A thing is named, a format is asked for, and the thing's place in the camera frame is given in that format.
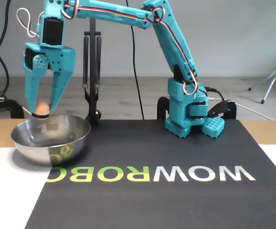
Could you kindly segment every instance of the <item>brown egg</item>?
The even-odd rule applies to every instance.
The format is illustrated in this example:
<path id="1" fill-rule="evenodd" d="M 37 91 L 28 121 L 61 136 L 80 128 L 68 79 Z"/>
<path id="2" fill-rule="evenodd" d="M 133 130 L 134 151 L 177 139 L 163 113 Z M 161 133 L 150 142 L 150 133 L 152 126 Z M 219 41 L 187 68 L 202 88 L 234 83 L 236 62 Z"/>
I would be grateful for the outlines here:
<path id="1" fill-rule="evenodd" d="M 37 104 L 36 104 L 35 114 L 44 116 L 44 115 L 48 115 L 49 113 L 50 113 L 49 104 L 47 104 L 47 102 L 44 101 L 44 100 L 38 101 Z"/>

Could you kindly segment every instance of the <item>robotic arm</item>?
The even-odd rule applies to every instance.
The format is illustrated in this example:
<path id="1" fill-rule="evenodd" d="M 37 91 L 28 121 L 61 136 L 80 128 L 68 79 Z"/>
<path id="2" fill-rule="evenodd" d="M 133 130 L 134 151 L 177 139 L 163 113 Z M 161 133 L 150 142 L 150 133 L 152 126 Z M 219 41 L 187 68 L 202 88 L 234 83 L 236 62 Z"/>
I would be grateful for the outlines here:
<path id="1" fill-rule="evenodd" d="M 53 111 L 74 72 L 75 50 L 64 45 L 66 20 L 95 18 L 142 29 L 153 27 L 174 77 L 169 78 L 170 116 L 166 128 L 186 137 L 191 126 L 217 137 L 224 128 L 221 118 L 207 117 L 209 101 L 203 85 L 197 81 L 198 70 L 185 38 L 174 18 L 168 0 L 146 0 L 142 9 L 134 9 L 97 0 L 44 0 L 39 16 L 39 42 L 26 43 L 23 67 L 26 73 L 25 97 L 32 112 L 36 110 L 40 79 L 53 71 L 50 109 Z"/>

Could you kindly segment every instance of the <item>black stand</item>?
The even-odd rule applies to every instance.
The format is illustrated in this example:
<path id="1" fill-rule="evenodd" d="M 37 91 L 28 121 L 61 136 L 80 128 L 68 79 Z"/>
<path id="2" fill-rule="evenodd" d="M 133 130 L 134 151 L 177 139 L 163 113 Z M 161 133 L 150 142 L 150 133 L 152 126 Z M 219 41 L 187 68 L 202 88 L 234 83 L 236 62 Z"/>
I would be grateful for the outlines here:
<path id="1" fill-rule="evenodd" d="M 96 32 L 96 20 L 90 18 L 90 31 L 84 32 L 84 71 L 83 88 L 85 99 L 89 103 L 89 113 L 86 120 L 90 125 L 98 125 L 101 112 L 97 110 L 96 103 L 99 99 L 100 68 L 101 68 L 101 32 Z M 90 84 L 88 89 L 88 54 L 90 54 Z"/>

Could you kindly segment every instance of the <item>wooden table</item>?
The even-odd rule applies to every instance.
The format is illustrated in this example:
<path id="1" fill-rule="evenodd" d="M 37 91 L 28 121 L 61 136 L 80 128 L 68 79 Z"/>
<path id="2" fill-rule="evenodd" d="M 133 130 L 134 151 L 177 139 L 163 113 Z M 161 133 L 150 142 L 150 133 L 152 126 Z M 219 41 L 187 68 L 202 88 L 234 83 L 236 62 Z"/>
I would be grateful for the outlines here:
<path id="1" fill-rule="evenodd" d="M 15 147 L 12 129 L 24 119 L 0 119 L 0 147 Z M 242 121 L 247 131 L 259 144 L 276 144 L 276 121 Z"/>

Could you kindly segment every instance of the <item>metal bowl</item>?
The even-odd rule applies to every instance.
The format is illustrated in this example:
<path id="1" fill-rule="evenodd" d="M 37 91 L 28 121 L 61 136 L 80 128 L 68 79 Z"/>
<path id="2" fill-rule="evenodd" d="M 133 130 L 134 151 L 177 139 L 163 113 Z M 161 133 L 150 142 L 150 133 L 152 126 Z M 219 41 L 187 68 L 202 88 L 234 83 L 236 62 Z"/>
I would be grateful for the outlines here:
<path id="1" fill-rule="evenodd" d="M 16 126 L 11 138 L 17 150 L 30 161 L 54 166 L 69 161 L 84 148 L 90 124 L 80 117 L 51 115 Z"/>

